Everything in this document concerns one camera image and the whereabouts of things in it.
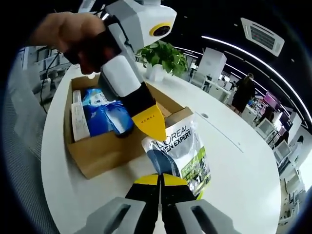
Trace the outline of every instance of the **white round table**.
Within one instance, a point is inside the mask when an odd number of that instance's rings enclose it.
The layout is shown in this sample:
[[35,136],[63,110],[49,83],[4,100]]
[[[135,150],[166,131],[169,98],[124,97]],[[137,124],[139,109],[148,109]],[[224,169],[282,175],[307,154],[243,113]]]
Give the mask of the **white round table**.
[[[78,66],[67,71],[43,132],[43,188],[61,234],[75,233],[89,214],[116,196],[124,197],[135,179],[155,172],[148,157],[141,156],[90,180],[80,173],[64,145],[63,119],[70,80],[81,75]],[[148,83],[195,114],[212,177],[203,199],[229,216],[242,234],[275,234],[281,190],[275,158],[266,142],[228,107],[186,81],[168,76],[160,83]],[[165,233],[161,218],[154,233]]]

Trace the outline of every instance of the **open cardboard box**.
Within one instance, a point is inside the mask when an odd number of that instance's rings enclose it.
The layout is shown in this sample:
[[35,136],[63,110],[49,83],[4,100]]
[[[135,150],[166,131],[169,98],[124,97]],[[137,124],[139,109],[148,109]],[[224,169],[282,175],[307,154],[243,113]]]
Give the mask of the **open cardboard box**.
[[[85,89],[98,86],[98,78],[99,76],[94,79],[79,77],[71,81],[64,116],[65,143],[77,166],[88,179],[143,155],[144,150],[141,141],[146,137],[143,132],[135,127],[126,138],[118,138],[114,132],[109,132],[74,142],[71,120],[73,91],[81,90],[83,97]],[[189,108],[183,108],[158,89],[149,84],[147,86],[165,116],[167,126],[171,126],[192,114]]]

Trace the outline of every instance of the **potted plant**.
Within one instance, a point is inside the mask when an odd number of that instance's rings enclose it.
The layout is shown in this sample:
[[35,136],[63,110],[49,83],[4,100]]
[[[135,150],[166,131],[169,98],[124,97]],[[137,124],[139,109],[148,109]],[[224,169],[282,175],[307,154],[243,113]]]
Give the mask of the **potted plant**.
[[184,54],[169,43],[157,41],[139,50],[138,55],[147,66],[146,76],[150,80],[162,81],[166,73],[180,77],[188,70]]

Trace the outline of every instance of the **black ceiling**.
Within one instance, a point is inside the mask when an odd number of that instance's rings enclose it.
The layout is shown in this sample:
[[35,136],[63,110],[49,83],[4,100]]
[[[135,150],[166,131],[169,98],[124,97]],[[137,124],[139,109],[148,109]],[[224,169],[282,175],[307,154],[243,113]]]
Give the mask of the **black ceiling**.
[[[210,47],[242,58],[243,60],[224,53],[227,57],[227,64],[244,73],[252,72],[258,83],[272,92],[285,106],[294,108],[288,98],[290,97],[310,129],[312,128],[308,115],[299,100],[266,66],[230,46],[201,37],[209,36],[228,42],[265,61],[296,90],[312,115],[312,27],[310,25],[312,20],[307,2],[301,0],[288,3],[277,0],[197,0],[184,3],[184,1],[164,0],[162,4],[177,11],[172,33],[164,39],[165,41],[174,46],[201,53],[205,47]],[[247,40],[240,18],[259,23],[283,38],[285,44],[279,57]],[[262,70],[269,78],[244,60]],[[225,67],[225,71],[234,72],[243,77],[228,66]]]

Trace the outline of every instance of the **ceiling air conditioner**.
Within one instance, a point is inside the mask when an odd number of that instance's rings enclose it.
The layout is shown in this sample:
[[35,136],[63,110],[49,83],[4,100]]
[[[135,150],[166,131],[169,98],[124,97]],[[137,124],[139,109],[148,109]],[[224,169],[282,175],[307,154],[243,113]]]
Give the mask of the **ceiling air conditioner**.
[[245,18],[240,19],[243,24],[245,36],[248,40],[271,52],[276,57],[279,56],[285,43],[284,39],[258,23]]

